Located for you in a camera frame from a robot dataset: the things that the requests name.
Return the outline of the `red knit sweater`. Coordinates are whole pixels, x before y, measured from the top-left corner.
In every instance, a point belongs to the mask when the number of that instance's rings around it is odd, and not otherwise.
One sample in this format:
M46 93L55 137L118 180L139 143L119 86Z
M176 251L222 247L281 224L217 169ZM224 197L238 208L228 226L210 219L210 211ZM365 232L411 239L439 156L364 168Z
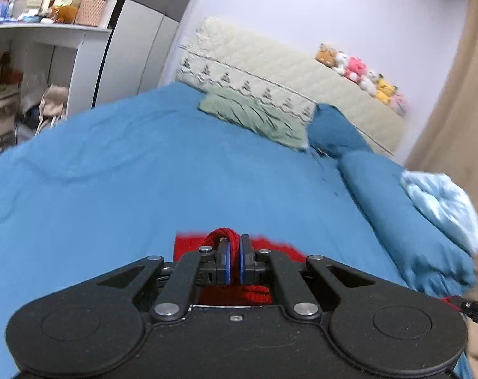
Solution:
M272 304L268 287L240 284L240 234L231 228L217 228L210 234L177 234L174 242L173 260L178 261L184 254L197 251L203 245L218 247L222 238L231 243L231 284L228 286L203 286L198 304L243 306Z

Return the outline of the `beige curtain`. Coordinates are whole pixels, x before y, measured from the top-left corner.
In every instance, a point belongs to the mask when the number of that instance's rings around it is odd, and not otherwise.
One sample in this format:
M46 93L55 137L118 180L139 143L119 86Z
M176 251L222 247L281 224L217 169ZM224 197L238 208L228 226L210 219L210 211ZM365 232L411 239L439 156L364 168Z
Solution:
M469 0L451 72L406 167L445 173L478 210L478 0Z

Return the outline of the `white desk shelf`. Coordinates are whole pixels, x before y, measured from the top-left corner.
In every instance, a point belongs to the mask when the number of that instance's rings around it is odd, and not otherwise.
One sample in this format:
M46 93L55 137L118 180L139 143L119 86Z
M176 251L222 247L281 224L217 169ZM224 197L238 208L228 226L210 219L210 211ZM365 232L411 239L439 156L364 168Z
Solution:
M61 122L94 106L110 34L88 26L0 23L0 153L36 135L50 85L69 89Z

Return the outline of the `brown plush toy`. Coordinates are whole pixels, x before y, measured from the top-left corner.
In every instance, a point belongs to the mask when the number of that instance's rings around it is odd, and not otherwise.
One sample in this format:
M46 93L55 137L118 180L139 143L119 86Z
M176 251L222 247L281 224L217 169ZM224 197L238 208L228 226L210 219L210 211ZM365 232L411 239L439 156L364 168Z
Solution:
M320 45L315 59L328 68L333 68L336 64L336 50L331 44L323 43Z

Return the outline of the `yellow plush toy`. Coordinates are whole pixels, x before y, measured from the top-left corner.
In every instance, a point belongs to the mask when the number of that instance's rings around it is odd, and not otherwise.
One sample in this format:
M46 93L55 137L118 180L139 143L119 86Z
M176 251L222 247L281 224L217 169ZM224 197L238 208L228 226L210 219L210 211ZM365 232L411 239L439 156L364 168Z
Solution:
M379 78L376 85L375 98L384 105L389 105L392 97L397 92L397 86L393 86L384 78Z

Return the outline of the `dark blue pillow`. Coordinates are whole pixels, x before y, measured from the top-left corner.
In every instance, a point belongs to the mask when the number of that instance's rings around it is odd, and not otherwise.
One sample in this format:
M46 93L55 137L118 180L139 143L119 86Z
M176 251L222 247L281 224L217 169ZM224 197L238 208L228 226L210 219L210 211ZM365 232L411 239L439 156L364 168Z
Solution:
M339 159L347 152L372 152L355 126L335 106L318 104L307 126L309 146L320 153Z

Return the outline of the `beige bag on floor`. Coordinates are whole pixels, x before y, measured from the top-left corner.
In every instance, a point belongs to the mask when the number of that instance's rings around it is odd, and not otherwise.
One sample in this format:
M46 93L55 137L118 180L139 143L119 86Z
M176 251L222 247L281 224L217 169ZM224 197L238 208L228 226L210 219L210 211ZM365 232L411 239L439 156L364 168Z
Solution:
M36 135L45 129L51 129L66 118L68 87L50 85L44 92L39 104L39 124Z

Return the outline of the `green pillow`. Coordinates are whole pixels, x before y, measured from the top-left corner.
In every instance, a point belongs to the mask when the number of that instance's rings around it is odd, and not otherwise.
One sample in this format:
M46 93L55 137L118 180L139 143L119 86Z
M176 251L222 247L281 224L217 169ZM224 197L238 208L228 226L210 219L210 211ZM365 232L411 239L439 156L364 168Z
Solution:
M233 90L211 89L200 101L198 109L282 146L297 151L308 148L306 128L296 117Z

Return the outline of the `light blue blanket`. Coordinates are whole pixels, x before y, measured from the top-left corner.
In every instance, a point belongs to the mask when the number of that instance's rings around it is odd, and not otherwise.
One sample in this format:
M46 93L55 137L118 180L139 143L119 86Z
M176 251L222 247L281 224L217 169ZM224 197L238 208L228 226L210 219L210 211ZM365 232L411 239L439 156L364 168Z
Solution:
M478 213L446 174L404 170L401 186L417 210L471 257L478 254Z

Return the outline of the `grey white wardrobe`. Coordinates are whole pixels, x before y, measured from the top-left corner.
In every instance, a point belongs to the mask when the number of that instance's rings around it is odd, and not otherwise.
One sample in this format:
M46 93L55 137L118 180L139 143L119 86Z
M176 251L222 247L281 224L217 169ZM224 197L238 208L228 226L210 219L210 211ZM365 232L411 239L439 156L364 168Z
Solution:
M117 0L99 71L95 105L158 87L165 61L191 0Z

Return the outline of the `blue rolled duvet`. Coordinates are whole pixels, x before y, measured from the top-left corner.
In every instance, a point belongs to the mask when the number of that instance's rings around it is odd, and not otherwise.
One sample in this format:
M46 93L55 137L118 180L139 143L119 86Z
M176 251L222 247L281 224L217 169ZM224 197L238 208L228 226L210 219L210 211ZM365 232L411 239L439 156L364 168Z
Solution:
M353 151L339 159L338 168L410 288L442 298L474 287L474 261L415 208L401 186L401 165Z

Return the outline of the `woven pink basket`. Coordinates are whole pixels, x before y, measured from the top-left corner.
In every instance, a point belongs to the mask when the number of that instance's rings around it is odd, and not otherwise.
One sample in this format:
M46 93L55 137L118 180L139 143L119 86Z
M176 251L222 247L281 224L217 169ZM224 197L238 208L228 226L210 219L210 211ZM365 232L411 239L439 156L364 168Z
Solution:
M82 0L74 24L97 27L101 21L105 5L105 0Z

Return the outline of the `cream quilted headboard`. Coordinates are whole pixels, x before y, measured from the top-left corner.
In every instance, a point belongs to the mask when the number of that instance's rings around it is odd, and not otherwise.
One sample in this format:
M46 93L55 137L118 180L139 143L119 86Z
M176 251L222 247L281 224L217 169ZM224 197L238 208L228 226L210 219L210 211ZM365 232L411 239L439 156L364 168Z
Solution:
M337 107L369 146L393 158L404 123L391 108L310 56L273 39L207 17L183 45L176 80L202 92L229 88L303 124L318 104Z

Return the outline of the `pink plush toy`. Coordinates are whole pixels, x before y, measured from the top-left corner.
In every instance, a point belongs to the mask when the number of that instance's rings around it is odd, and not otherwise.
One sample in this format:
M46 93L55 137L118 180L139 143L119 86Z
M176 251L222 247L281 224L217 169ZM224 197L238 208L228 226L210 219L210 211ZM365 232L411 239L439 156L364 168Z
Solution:
M359 84L366 72L367 65L360 58L350 57L344 76L355 84Z

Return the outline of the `white plush toy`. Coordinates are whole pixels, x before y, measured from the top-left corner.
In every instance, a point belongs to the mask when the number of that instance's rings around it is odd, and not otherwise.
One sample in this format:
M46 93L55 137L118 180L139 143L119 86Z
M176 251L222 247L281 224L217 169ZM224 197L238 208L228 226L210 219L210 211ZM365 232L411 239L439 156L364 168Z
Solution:
M345 52L338 51L335 55L335 63L332 69L339 75L343 76L349 65L350 56Z

